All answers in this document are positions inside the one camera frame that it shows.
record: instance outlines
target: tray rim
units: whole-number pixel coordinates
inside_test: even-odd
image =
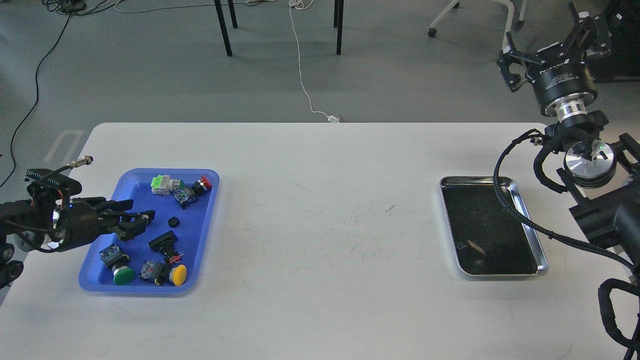
[[[500,176],[499,178],[500,184],[507,186],[509,190],[509,194],[511,195],[511,199],[513,200],[513,204],[516,209],[523,214],[528,219],[531,219],[529,216],[529,212],[527,211],[527,206],[525,205],[524,199],[522,198],[522,194],[520,193],[520,188],[518,184],[510,177]],[[449,220],[449,212],[447,210],[447,206],[444,201],[444,193],[442,189],[445,186],[458,185],[458,186],[468,186],[468,185],[483,185],[483,186],[492,186],[493,187],[493,177],[491,176],[444,176],[439,181],[440,187],[440,199],[442,201],[442,206],[444,209],[444,214],[447,219],[447,227],[449,228],[449,237],[451,239],[451,243],[455,249],[455,241],[453,240],[453,231],[451,229],[451,221]],[[525,237],[529,242],[529,246],[531,251],[533,252],[533,257],[536,260],[537,270],[533,274],[470,274],[466,272],[462,266],[460,265],[460,260],[458,256],[454,254],[456,258],[456,264],[458,268],[467,276],[478,278],[478,279],[500,279],[500,278],[516,278],[516,277],[538,277],[545,275],[549,270],[549,263],[547,261],[547,257],[545,255],[545,251],[542,249],[542,244],[540,243],[540,239],[538,238],[538,233],[525,224],[521,224],[522,229],[524,230]]]
[[[196,251],[196,256],[193,260],[193,269],[189,269],[189,278],[191,281],[187,282],[183,286],[117,286],[117,285],[103,285],[103,284],[94,284],[88,282],[83,276],[86,272],[86,268],[89,267],[90,263],[90,250],[94,243],[91,243],[87,254],[83,260],[83,264],[80,267],[80,271],[78,273],[78,283],[80,287],[91,293],[103,293],[103,294],[112,294],[112,295],[130,295],[130,296],[171,296],[171,295],[180,295],[187,291],[189,291],[197,282],[198,276],[200,275],[200,265],[202,264],[202,258],[204,256],[204,248],[205,243],[207,242],[207,236],[209,234],[209,228],[211,226],[212,217],[213,217],[213,209],[215,206],[216,196],[218,193],[218,185],[220,184],[220,176],[217,172],[208,168],[132,168],[126,172],[124,172],[120,178],[118,179],[118,183],[111,194],[112,199],[120,198],[120,193],[123,190],[118,191],[120,185],[126,181],[127,176],[137,175],[140,173],[158,173],[158,174],[204,174],[212,177],[213,188],[209,192],[209,204],[207,205],[207,209],[205,211],[205,222],[202,224],[202,229],[200,231],[200,241],[198,242],[198,247]]]

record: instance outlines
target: label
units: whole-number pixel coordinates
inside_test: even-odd
[[[574,75],[572,72],[565,72],[564,74],[559,74],[554,76],[554,78],[551,79],[551,82],[549,83],[549,85],[547,85],[545,90],[549,90],[557,86],[558,84],[564,83],[565,81],[578,80],[578,79],[580,79],[579,75]]]

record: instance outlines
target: plastic tray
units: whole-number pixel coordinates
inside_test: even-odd
[[[151,179],[158,175],[170,175],[172,179],[182,179],[191,185],[204,175],[211,182],[212,189],[200,196],[189,208],[182,209],[173,196],[161,196],[151,192]],[[99,236],[89,248],[84,259],[78,281],[86,291],[102,291],[121,294],[176,294],[189,290],[198,278],[207,232],[213,214],[220,177],[213,170],[207,169],[175,169],[175,168],[135,168],[122,175],[116,186],[113,200],[133,199],[131,211],[154,209],[155,220],[147,226],[147,230],[135,239],[123,242],[114,234]],[[180,225],[169,227],[167,220],[177,217]],[[100,251],[112,243],[117,244],[131,258],[129,267],[136,273],[146,260],[163,262],[163,255],[152,252],[148,242],[173,230],[178,241],[175,250],[182,253],[180,264],[187,267],[187,278],[182,286],[174,286],[167,282],[158,286],[152,282],[136,278],[126,285],[113,284],[113,273],[100,260]]]

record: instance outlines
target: yellow button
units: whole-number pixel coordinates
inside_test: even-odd
[[[169,273],[169,280],[176,286],[184,284],[187,279],[187,267],[184,265],[176,266]]]

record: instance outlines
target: table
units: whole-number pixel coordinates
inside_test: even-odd
[[[96,295],[77,283],[88,247],[30,254],[0,307],[2,352],[7,359],[622,358],[596,296],[603,280],[626,277],[621,265],[541,238],[550,263],[543,277],[469,281],[456,268],[439,180],[491,174],[503,148],[532,126],[101,124],[82,152],[94,164],[72,172],[83,196],[110,195],[137,167],[220,175],[200,278],[181,297]],[[570,196],[534,179],[538,149],[516,148],[504,175],[518,182],[533,219],[581,236],[566,210]],[[550,163],[552,170],[559,159]],[[615,304],[629,331],[637,299]]]

